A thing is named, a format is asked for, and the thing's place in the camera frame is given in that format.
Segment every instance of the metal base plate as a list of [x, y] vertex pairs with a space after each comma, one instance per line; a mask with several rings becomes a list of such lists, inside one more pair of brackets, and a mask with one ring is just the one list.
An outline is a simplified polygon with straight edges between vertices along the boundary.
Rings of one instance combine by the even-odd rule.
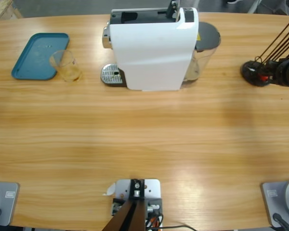
[[[144, 196], [146, 199], [159, 199], [161, 198], [160, 182], [157, 179], [145, 179]], [[118, 180], [116, 182], [115, 197], [117, 199], [127, 200], [130, 195], [131, 180]]]
[[[145, 209], [147, 211], [146, 218], [148, 216], [148, 204], [159, 205], [159, 213], [163, 212], [160, 182], [157, 179], [145, 179], [144, 180], [144, 196], [145, 196]], [[130, 195], [131, 179], [118, 180], [116, 182], [115, 198], [121, 200], [128, 200]]]
[[18, 195], [17, 183], [0, 182], [0, 225], [7, 226], [11, 223]]
[[287, 181], [282, 181], [264, 183], [262, 185], [269, 222], [273, 227], [281, 227], [276, 221], [274, 221], [274, 213], [278, 213], [289, 224], [289, 213], [285, 207], [285, 189], [287, 184]]
[[120, 86], [123, 84], [120, 71], [116, 64], [107, 64], [102, 68], [101, 80], [103, 83], [111, 86]]

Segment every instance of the white coffee machine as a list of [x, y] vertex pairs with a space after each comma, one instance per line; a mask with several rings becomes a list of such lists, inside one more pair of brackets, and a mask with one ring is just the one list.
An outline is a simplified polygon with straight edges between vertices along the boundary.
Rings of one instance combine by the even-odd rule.
[[114, 51], [116, 64], [102, 69], [101, 80], [131, 90], [180, 89], [194, 57], [198, 28], [197, 10], [180, 7], [178, 0], [168, 8], [112, 10], [103, 46]]

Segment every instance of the black lid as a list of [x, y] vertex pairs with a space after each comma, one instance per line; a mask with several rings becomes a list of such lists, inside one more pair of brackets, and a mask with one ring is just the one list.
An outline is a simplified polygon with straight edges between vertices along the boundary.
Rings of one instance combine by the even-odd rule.
[[218, 30], [210, 23], [199, 22], [197, 43], [195, 50], [211, 50], [218, 47], [221, 43], [221, 35]]

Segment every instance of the coffee machine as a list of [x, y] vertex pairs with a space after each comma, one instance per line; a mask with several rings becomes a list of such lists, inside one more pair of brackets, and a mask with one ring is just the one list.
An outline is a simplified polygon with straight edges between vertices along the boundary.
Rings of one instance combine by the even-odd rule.
[[[195, 8], [181, 7], [179, 0], [172, 0], [168, 8], [112, 10], [102, 38], [104, 48], [114, 51], [116, 64], [103, 67], [101, 80], [131, 90], [179, 90], [198, 79], [214, 53], [207, 51], [220, 44], [217, 29], [208, 25], [199, 23]], [[206, 58], [198, 63], [200, 52]]]

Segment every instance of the red component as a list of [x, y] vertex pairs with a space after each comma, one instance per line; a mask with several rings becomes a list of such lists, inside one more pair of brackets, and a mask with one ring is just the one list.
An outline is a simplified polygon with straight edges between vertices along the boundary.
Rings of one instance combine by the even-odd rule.
[[266, 82], [266, 81], [268, 81], [268, 79], [269, 79], [269, 76], [262, 76], [262, 75], [259, 75], [259, 74], [258, 74], [258, 76], [260, 77], [260, 79], [261, 79], [263, 82]]

